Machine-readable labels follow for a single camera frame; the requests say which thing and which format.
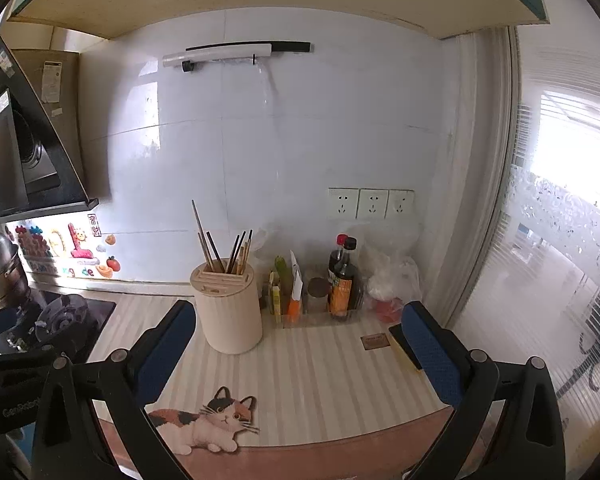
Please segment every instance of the gas stove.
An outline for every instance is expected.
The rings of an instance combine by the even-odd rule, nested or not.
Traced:
[[[27,352],[52,344],[72,362],[84,363],[116,304],[31,289],[18,322],[0,334],[0,353]]]

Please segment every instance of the plastic bag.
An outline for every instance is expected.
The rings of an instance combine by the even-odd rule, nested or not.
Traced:
[[[418,266],[403,250],[386,254],[365,243],[360,266],[368,275],[369,305],[380,321],[399,321],[403,305],[422,299]]]

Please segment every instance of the wall outlet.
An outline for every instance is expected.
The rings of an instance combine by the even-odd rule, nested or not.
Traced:
[[[406,216],[413,210],[415,193],[407,189],[390,189],[389,200],[386,206],[386,217]]]
[[[359,189],[330,187],[327,193],[327,216],[343,220],[353,220],[358,211]]]
[[[381,220],[386,212],[389,191],[386,189],[361,189],[358,200],[358,218]]]

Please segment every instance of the white wall tile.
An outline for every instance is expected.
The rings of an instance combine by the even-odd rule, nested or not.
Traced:
[[[162,57],[189,46],[219,43],[224,11],[154,23],[80,56],[80,135],[83,140],[186,120],[221,116],[218,63],[193,73],[163,67]]]
[[[188,46],[247,40],[310,41],[314,51],[192,73],[162,67]],[[324,259],[351,226],[326,218],[328,187],[414,189],[422,220],[443,86],[456,84],[442,60],[442,42],[396,25],[268,7],[167,20],[90,48],[80,71],[84,165],[100,224],[129,237],[121,258],[140,262],[129,270],[138,277],[124,279],[188,280],[202,261],[192,198],[225,256],[242,230],[263,228],[265,252]],[[147,263],[154,253],[160,264]]]
[[[339,12],[266,7],[226,13],[226,41],[309,41],[313,51],[262,59],[265,76],[248,62],[225,66],[223,117],[357,118],[438,130],[440,41]]]
[[[90,196],[109,232],[227,230],[219,120],[162,124],[83,144]]]

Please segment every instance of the striped countertop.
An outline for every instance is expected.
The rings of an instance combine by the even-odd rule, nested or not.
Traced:
[[[178,299],[45,288],[117,303],[90,361],[131,348]],[[308,328],[274,329],[270,316],[263,320],[260,343],[236,356],[213,350],[199,325],[162,395],[146,411],[197,413],[227,386],[234,398],[257,398],[260,434],[239,433],[240,446],[289,446],[385,430],[444,407],[424,373],[400,364],[391,347],[364,349],[361,336],[386,331],[371,313],[351,324]],[[94,403],[98,416],[110,422],[106,405]]]

